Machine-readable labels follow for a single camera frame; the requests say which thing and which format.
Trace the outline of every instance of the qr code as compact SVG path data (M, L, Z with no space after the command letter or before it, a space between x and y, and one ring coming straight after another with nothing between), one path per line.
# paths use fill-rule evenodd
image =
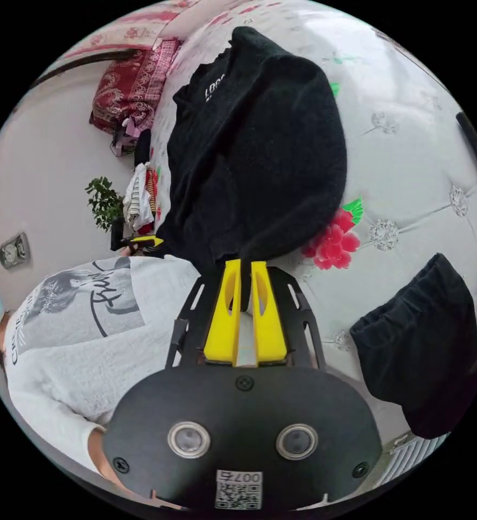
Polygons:
M262 486L217 482L217 509L261 509Z

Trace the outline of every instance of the bed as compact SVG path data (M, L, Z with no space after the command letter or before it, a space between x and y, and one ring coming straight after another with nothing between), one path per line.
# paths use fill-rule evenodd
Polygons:
M461 108L422 63L360 20L305 0L246 2L193 33L169 72L152 129L151 162L160 169L157 227L169 210L172 96L199 64L225 49L239 25L319 64L333 84L348 149L337 216L348 235L345 254L325 261L309 244L273 264L300 283L317 317L328 367L365 396L385 444L409 427L399 406L368 393L350 327L437 252L464 278L477 319L477 163L455 119ZM353 226L345 224L348 219Z

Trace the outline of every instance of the black sweater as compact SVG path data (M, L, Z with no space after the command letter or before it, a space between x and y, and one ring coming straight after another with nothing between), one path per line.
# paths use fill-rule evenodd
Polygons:
M158 236L200 271L270 260L332 220L347 151L323 71L256 30L201 65L174 96L171 210Z

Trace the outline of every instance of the screw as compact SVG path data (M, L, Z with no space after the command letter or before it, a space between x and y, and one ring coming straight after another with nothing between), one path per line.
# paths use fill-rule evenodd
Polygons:
M120 473L128 473L130 471L130 466L128 465L128 463L122 459L121 457L116 457L114 459L114 467L116 468L117 471L119 471Z
M364 477L368 473L368 468L368 462L361 462L354 468L352 476L354 478Z
M235 385L242 392L247 392L254 386L254 379L249 375L240 375L237 377Z

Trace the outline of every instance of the yellow object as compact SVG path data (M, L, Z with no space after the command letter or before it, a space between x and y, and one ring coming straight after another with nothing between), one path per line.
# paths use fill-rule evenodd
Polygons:
M240 260L226 262L204 356L214 363L237 365L241 312Z
M284 361L287 346L265 262L251 263L254 348L260 363Z
M137 242L150 242L153 241L154 245L157 247L159 244L162 244L164 240L162 238L157 238L155 235L144 235L142 237L134 237L130 240L132 244Z

